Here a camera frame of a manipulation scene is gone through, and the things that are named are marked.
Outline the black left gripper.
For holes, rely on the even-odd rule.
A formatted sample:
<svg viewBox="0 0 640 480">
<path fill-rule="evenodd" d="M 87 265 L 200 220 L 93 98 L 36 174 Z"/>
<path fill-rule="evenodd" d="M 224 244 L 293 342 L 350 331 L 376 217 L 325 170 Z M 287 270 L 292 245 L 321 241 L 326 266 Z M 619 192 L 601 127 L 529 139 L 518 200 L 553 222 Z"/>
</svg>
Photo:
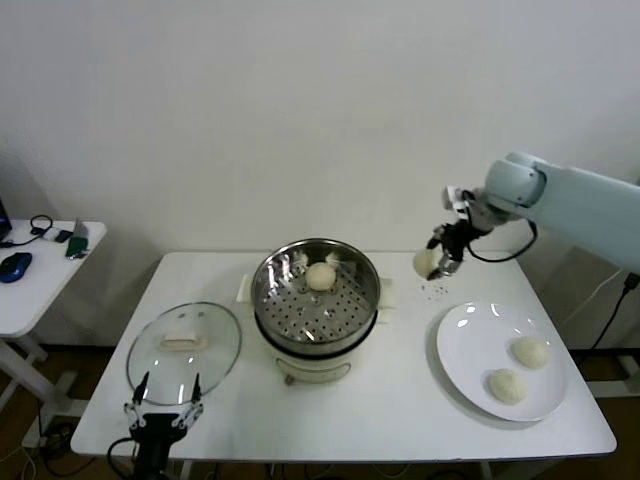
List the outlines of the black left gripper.
<svg viewBox="0 0 640 480">
<path fill-rule="evenodd" d="M 132 399 L 123 406 L 132 439 L 138 444 L 134 462 L 134 479 L 168 479 L 165 473 L 171 447 L 181 441 L 204 411 L 200 374 L 197 374 L 190 403 L 181 414 L 145 414 L 142 401 L 147 392 L 149 372 L 135 387 Z"/>
</svg>

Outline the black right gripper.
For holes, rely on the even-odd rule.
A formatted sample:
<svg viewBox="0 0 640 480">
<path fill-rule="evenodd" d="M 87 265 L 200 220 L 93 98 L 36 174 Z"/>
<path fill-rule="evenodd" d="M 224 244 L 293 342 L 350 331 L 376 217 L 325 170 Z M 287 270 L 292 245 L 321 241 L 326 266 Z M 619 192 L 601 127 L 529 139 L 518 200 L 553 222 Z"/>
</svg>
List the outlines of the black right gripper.
<svg viewBox="0 0 640 480">
<path fill-rule="evenodd" d="M 441 244 L 443 254 L 429 272 L 430 279 L 440 279 L 455 274 L 464 257 L 464 249 L 472 240 L 473 228 L 468 222 L 446 223 L 433 230 L 427 242 L 428 249 L 436 249 Z"/>
</svg>

